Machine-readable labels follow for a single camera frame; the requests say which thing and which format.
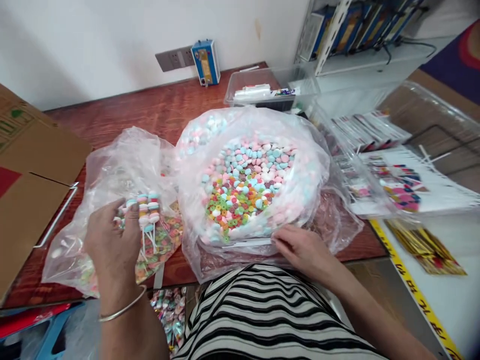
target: woman's left hand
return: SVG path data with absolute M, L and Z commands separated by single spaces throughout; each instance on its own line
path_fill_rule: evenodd
M 109 288 L 135 285 L 135 264 L 140 252 L 139 205 L 125 215 L 125 229 L 114 223 L 125 199 L 111 202 L 93 212 L 88 219 L 85 250 L 93 261 L 100 286 Z

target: blue electronic device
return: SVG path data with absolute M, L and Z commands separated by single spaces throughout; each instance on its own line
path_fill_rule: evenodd
M 220 69 L 214 41 L 198 40 L 191 47 L 191 54 L 195 60 L 200 85 L 217 85 L 220 81 Z

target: yellow and black tape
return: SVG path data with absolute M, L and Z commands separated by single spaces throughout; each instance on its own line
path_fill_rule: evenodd
M 395 248 L 392 246 L 389 239 L 385 235 L 385 232 L 380 226 L 379 222 L 377 220 L 370 220 L 370 224 L 372 228 L 375 230 L 378 237 L 380 238 L 381 242 L 385 245 L 385 248 L 390 253 L 391 261 L 395 265 L 396 270 L 405 281 L 411 294 L 416 300 L 418 306 L 420 306 L 421 311 L 423 312 L 427 321 L 429 322 L 430 327 L 437 334 L 438 338 L 442 342 L 446 351 L 450 355 L 450 358 L 452 360 L 463 360 L 464 358 L 462 357 L 462 355 L 460 355 L 459 350 L 455 346 L 449 334 L 443 328 L 442 324 L 440 323 L 440 320 L 437 318 L 432 308 L 430 307 L 429 303 L 425 299 L 424 295 L 422 294 L 420 289 L 417 287 L 417 284 L 412 278 L 412 275 L 410 275 L 409 271 L 407 270 L 407 267 L 402 262 L 402 259 L 400 258 L 399 254 L 397 253 L 397 251 L 395 250 Z

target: hand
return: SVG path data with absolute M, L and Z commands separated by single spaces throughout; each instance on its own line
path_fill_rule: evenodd
M 350 271 L 312 231 L 285 225 L 271 236 L 271 241 L 294 268 L 334 293 L 351 280 Z
M 100 293 L 102 287 L 136 286 L 135 264 L 141 241 L 139 206 L 134 204 L 129 208 L 122 230 L 114 223 L 114 217 L 124 202 L 123 198 L 111 202 L 88 219 L 84 246 L 95 266 Z

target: woman's right hand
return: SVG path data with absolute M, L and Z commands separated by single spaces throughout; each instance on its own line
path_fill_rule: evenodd
M 294 268 L 333 293 L 352 280 L 350 271 L 315 232 L 285 225 L 271 236 L 271 241 Z

